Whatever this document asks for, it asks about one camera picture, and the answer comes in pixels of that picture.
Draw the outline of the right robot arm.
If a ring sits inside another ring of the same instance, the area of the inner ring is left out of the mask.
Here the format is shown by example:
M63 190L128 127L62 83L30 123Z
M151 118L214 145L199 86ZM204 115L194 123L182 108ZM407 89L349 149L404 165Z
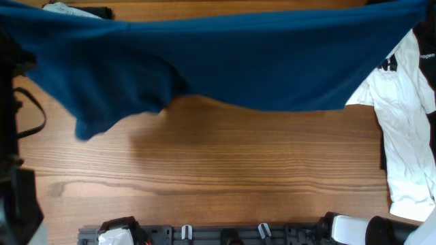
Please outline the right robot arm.
M435 212L421 225L328 212L316 224L315 237L348 245L435 245Z

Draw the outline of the blue polo shirt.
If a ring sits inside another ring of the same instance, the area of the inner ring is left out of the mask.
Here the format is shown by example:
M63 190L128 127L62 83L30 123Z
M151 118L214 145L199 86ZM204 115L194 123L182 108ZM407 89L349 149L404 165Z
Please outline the blue polo shirt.
M2 1L1 25L35 55L27 76L76 118L76 137L89 140L180 95L261 111L339 110L428 5L124 22Z

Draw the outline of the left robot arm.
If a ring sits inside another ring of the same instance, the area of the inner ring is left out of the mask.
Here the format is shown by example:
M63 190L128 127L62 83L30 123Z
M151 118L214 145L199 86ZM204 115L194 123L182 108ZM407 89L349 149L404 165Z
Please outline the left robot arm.
M22 49L14 38L1 30L1 243L47 244L48 231L37 200L35 172L25 169L19 155L18 141L39 133L44 127L19 132L16 115L22 107L15 94L20 93L41 108L25 88L15 87L13 80L35 67L34 54Z

